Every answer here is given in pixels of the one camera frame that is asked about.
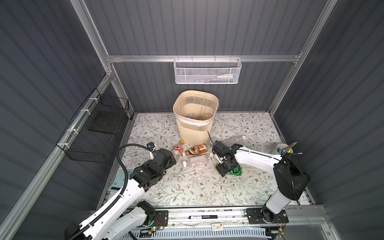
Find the clear bottle blue label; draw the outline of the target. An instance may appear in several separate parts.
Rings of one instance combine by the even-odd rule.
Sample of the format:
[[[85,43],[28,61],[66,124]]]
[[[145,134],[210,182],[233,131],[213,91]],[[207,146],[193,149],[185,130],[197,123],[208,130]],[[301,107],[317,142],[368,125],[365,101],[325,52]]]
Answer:
[[[222,140],[221,142],[225,146],[231,147],[234,144],[238,144],[238,145],[242,145],[243,146],[245,141],[246,141],[246,137],[245,136],[237,135],[237,136],[232,136],[232,137],[226,138],[226,139]]]

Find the green bottle orange cap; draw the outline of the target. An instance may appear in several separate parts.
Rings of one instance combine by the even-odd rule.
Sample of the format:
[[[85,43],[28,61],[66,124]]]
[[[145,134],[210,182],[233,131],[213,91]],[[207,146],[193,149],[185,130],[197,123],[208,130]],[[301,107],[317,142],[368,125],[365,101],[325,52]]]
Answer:
[[[242,167],[241,166],[237,166],[231,172],[228,172],[228,175],[241,176],[242,175]]]

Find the clear bottle pink label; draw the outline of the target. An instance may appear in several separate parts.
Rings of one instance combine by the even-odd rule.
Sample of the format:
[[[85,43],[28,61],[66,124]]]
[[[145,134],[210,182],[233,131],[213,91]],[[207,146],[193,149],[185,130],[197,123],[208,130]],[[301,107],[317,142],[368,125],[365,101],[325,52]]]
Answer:
[[[207,155],[201,155],[196,157],[190,157],[183,160],[184,169],[197,168],[199,166],[205,166],[209,161]]]

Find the brown Nescafe bottle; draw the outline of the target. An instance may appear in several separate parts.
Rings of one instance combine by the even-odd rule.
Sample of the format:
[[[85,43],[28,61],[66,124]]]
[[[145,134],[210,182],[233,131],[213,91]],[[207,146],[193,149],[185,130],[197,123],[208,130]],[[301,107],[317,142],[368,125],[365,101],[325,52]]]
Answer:
[[[183,157],[194,157],[204,155],[208,152],[207,146],[205,144],[196,145],[187,151],[183,152]]]

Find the orange label clear bottle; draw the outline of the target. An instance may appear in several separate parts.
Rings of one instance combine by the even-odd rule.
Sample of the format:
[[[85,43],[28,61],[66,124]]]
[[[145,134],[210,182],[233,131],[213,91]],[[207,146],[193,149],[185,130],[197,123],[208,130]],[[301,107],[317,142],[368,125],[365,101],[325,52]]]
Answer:
[[[199,120],[199,121],[206,121],[211,119],[212,117],[213,115],[211,113],[202,113],[202,114],[190,113],[187,115],[188,119]]]

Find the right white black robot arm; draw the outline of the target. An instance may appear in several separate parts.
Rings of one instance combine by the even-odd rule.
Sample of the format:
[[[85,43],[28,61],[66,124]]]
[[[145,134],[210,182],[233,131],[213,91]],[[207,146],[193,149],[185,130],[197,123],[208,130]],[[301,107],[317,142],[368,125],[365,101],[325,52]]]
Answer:
[[[223,142],[213,143],[213,155],[219,161],[216,169],[222,177],[240,174],[242,165],[258,168],[275,176],[278,188],[261,209],[267,223],[273,222],[290,202],[298,201],[310,182],[310,176],[295,159],[296,153],[289,152],[294,145],[295,143],[273,155],[254,151],[240,144],[227,146]]]

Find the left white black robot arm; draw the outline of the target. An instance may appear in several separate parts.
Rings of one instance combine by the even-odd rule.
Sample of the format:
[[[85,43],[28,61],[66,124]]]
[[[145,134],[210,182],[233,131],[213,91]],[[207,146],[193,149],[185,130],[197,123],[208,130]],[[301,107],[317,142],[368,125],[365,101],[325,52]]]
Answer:
[[[130,175],[124,169],[125,182],[122,188],[80,224],[69,225],[65,230],[65,239],[118,240],[137,227],[155,226],[156,210],[146,201],[139,202],[130,212],[125,212],[164,177],[167,169],[176,164],[173,153],[168,150],[152,151],[152,156]]]

